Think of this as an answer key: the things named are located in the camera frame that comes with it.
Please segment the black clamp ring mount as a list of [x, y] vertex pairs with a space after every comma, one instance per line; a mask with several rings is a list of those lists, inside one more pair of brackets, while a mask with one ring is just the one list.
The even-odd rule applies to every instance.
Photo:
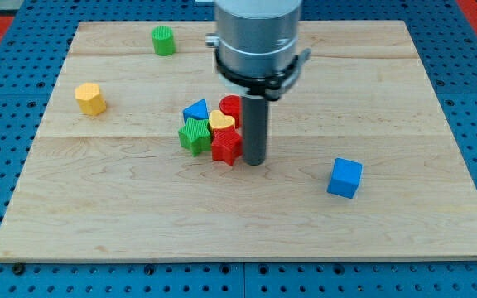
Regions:
[[248, 77], [231, 70], [214, 51], [215, 69], [223, 84], [239, 95], [258, 96], [267, 101], [278, 101], [301, 77], [303, 65], [310, 59], [311, 49], [294, 55], [291, 63], [281, 71], [265, 77]]

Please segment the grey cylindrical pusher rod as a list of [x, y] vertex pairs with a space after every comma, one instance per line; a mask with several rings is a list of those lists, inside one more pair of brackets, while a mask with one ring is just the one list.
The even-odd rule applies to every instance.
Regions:
[[259, 166], [266, 159], [269, 105], [258, 96], [241, 98], [243, 159], [250, 166]]

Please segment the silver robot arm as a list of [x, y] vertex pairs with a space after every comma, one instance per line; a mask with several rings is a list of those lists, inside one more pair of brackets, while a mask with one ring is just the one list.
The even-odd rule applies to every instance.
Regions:
[[269, 104], [299, 80], [311, 50], [296, 52], [302, 0], [218, 0], [216, 31], [205, 44], [214, 50], [222, 83], [240, 96], [243, 160], [264, 163]]

